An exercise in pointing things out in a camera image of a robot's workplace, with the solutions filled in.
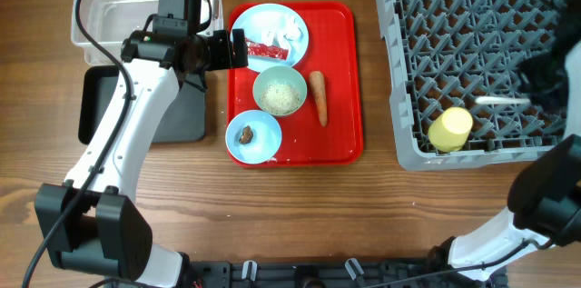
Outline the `red snack wrapper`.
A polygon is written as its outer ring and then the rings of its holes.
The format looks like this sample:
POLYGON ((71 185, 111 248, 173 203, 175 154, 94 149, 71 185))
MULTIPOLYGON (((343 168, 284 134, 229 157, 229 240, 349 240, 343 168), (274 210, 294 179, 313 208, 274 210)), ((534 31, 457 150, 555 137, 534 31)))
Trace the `red snack wrapper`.
POLYGON ((247 45, 249 56, 286 60, 289 55, 289 51, 287 49, 278 47, 276 45, 257 43, 248 38, 245 39, 245 43, 247 45))

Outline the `white tissue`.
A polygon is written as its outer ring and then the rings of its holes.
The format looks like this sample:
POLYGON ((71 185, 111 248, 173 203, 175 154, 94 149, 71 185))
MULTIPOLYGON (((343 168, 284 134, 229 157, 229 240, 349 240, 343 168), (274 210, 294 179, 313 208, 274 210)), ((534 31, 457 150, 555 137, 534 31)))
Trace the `white tissue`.
POLYGON ((261 42, 267 46, 278 46, 289 52, 293 43, 302 36, 294 15, 281 12, 266 12, 261 20, 261 42))

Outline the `green bowl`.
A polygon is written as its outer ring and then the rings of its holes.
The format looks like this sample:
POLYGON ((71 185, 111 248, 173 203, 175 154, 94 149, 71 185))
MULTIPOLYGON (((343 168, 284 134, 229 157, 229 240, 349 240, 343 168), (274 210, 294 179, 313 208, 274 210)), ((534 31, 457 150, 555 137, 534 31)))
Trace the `green bowl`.
POLYGON ((302 74, 292 67, 277 65, 255 79, 252 96, 260 109, 273 116, 296 113, 304 104, 308 89, 302 74))

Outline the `white rice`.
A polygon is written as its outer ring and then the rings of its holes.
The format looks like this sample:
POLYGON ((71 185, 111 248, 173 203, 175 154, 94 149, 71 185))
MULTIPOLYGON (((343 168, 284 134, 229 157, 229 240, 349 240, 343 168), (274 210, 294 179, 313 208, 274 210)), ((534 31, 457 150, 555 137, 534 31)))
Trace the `white rice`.
POLYGON ((277 82, 266 84, 259 100, 261 108, 272 115, 291 114, 300 107, 300 101, 292 85, 277 82))

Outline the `white plastic spoon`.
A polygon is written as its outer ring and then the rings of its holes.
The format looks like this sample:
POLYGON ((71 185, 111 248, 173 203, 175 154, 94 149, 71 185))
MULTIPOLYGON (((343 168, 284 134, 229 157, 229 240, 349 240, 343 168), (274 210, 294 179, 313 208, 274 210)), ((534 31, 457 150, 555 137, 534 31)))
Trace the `white plastic spoon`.
POLYGON ((476 104, 530 104, 528 98, 516 98, 505 96, 478 96, 475 99, 476 104))

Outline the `yellow cup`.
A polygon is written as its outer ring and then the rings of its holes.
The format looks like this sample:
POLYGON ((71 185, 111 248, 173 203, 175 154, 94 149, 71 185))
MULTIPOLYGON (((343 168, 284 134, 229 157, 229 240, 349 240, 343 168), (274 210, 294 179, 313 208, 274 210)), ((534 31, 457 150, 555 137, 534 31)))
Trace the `yellow cup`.
POLYGON ((429 127, 428 139, 441 152, 456 152, 466 143, 473 126, 467 109, 451 107, 429 127))

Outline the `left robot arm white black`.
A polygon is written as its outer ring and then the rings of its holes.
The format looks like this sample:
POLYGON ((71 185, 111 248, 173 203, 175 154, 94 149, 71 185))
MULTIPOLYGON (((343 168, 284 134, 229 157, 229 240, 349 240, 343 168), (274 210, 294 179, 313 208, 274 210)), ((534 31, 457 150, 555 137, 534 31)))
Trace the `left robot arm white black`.
POLYGON ((185 253, 153 243, 134 200, 153 136, 186 74, 247 65, 241 29, 211 37, 135 31, 117 62, 120 77, 85 154, 60 185, 43 184, 34 209, 44 237, 23 279, 43 253, 54 267, 145 287, 192 287, 185 253))

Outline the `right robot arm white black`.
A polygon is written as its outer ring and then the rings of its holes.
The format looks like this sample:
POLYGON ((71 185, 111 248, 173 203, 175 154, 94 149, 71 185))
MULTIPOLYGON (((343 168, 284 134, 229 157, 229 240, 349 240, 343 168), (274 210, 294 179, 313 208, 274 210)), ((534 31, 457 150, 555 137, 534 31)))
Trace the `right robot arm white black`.
POLYGON ((517 68, 520 92, 566 111, 563 139, 515 179, 507 207, 472 233, 431 251, 427 277, 484 282, 509 263, 580 239, 580 0, 539 0, 558 12, 551 49, 517 68))

